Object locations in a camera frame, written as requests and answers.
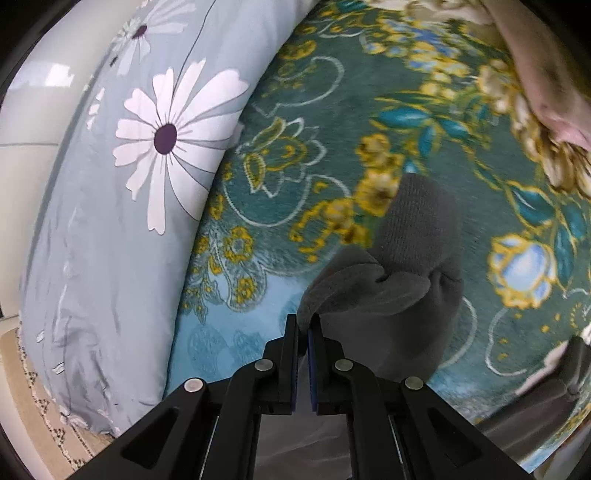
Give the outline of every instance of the green floral blanket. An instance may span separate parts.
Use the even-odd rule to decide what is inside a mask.
[[[477,423],[591,336],[590,203],[552,189],[548,141],[512,60],[461,22],[419,22],[359,0],[322,2],[244,110],[200,225],[168,391],[229,377],[281,336],[343,244],[368,246],[404,172],[437,179],[463,216],[465,296],[430,385]],[[585,386],[541,463],[591,409]]]

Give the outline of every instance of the purple flower center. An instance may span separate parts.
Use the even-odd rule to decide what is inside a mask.
[[[177,128],[173,124],[166,124],[156,130],[154,134],[154,148],[161,155],[172,152],[177,143]]]
[[[136,40],[137,38],[143,37],[148,29],[148,25],[140,25],[139,28],[135,31],[132,40]]]

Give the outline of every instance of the gray fabric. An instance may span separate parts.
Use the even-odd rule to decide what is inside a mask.
[[[436,182],[405,175],[367,251],[343,247],[304,293],[305,333],[315,312],[325,337],[382,378],[427,380],[439,365],[462,299],[456,202]],[[345,480],[344,417],[311,412],[307,358],[299,366],[295,416],[263,417],[256,480]]]
[[[24,346],[65,422],[118,435],[162,399],[207,191],[240,111],[314,3],[144,2],[98,67],[21,286]]]
[[[591,347],[574,336],[558,368],[477,427],[513,460],[538,449],[570,418],[591,372]]]

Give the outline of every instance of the beige carpet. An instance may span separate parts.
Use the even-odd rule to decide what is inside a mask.
[[[21,420],[56,480],[66,479],[110,444],[111,437],[94,435],[64,421],[56,404],[37,381],[38,375],[20,345],[18,329],[0,338],[0,357]]]

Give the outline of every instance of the silver screw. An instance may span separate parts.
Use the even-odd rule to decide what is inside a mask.
[[[256,361],[255,368],[259,372],[266,372],[267,370],[273,368],[273,361],[269,360],[268,358],[261,358],[260,360]]]
[[[339,372],[348,372],[353,368],[353,362],[351,360],[347,360],[346,358],[342,358],[341,360],[337,360],[335,362],[335,368]]]
[[[419,377],[408,377],[404,381],[404,385],[409,390],[421,390],[425,386],[425,383]]]
[[[198,392],[199,390],[201,390],[203,388],[203,380],[201,380],[199,378],[189,378],[185,382],[184,387],[185,387],[185,390],[188,391],[189,393]]]

